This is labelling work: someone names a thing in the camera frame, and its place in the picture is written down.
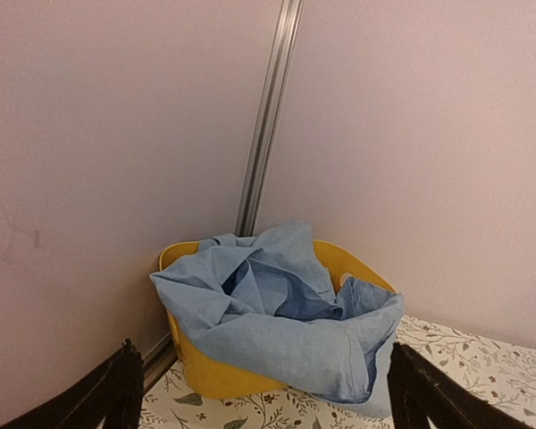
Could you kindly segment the left aluminium corner post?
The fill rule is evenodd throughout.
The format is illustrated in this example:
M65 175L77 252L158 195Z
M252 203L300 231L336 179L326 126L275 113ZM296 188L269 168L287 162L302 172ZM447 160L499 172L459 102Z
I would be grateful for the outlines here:
M303 4L302 0L281 3L239 202L235 226L239 236L255 231Z

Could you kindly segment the blue button-up shirt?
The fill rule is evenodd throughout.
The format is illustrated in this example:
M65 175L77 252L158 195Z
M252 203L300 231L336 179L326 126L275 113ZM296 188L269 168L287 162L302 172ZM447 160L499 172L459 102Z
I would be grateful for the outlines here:
M335 290L308 223L203 240L151 280L207 357L365 416L390 415L404 298L356 277Z

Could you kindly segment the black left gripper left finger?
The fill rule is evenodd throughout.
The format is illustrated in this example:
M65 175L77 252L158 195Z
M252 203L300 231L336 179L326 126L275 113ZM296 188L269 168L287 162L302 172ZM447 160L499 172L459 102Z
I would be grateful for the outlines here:
M126 339L71 388L3 427L137 428L143 397L143 360Z

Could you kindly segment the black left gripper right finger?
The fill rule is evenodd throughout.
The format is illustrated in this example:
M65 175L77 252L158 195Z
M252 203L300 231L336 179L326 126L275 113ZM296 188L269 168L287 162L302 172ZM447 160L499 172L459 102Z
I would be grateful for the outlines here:
M394 427L526 428L524 422L481 400L408 345L393 346L389 398Z

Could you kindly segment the yellow plastic basket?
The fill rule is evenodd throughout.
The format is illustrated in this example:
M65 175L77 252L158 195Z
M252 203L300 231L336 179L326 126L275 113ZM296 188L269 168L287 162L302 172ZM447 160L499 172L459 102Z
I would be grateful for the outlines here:
M338 291L345 280L356 277L392 292L394 289L373 269L344 248L324 240L314 241L314 253L331 277ZM172 314L167 315L175 351L184 365L188 386L202 396L215 400L283 389L287 385L278 380L215 361L191 344Z

